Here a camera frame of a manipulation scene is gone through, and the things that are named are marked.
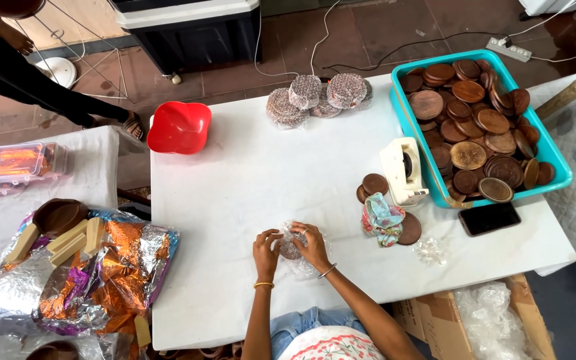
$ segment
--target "cardboard box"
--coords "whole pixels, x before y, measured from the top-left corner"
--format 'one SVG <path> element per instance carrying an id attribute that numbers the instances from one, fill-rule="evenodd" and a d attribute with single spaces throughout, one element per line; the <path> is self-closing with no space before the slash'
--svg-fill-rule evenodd
<path id="1" fill-rule="evenodd" d="M 510 289 L 510 307 L 524 323 L 535 345 L 538 360 L 556 360 L 546 324 L 534 302 L 524 274 L 499 280 Z M 394 317 L 402 328 L 425 341 L 439 360 L 476 360 L 466 335 L 452 291 L 440 291 L 416 299 L 393 303 Z"/>

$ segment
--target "woman's left hand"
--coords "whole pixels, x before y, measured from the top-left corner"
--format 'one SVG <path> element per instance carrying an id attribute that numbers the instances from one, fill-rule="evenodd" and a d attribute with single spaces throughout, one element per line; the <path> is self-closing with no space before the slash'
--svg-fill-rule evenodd
<path id="1" fill-rule="evenodd" d="M 257 282 L 273 282 L 275 279 L 281 244 L 277 241 L 274 249 L 271 249 L 271 246 L 275 240 L 283 237 L 277 229 L 269 229 L 257 235 L 257 240 L 252 245 L 252 256 L 257 266 Z"/>

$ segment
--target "woman's right hand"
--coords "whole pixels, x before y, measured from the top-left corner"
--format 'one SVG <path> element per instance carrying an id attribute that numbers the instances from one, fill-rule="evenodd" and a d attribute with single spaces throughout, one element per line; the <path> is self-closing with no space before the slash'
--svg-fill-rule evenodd
<path id="1" fill-rule="evenodd" d="M 326 254 L 326 245 L 324 243 L 324 237 L 319 232 L 319 229 L 315 225 L 304 224 L 302 222 L 293 222 L 291 233 L 301 233 L 308 239 L 308 246 L 304 246 L 301 241 L 292 238 L 291 241 L 294 246 L 299 249 L 301 255 L 303 255 L 306 260 L 312 266 L 315 266 L 317 271 L 320 273 L 325 273 L 332 265 L 328 261 L 328 255 Z"/>

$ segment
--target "black phone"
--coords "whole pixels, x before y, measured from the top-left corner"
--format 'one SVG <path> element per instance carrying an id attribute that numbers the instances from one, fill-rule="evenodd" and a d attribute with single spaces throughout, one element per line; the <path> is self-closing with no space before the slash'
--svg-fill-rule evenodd
<path id="1" fill-rule="evenodd" d="M 522 222 L 511 202 L 461 210 L 457 215 L 469 236 L 478 236 Z"/>

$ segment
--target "black pants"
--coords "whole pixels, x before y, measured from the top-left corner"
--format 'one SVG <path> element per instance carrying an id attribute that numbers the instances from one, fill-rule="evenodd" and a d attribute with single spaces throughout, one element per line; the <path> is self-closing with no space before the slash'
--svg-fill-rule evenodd
<path id="1" fill-rule="evenodd" d="M 119 106 L 71 91 L 53 82 L 2 38 L 0 95 L 24 104 L 39 105 L 84 127 L 93 125 L 93 118 L 89 114 L 120 122 L 128 119 L 128 111 Z"/>

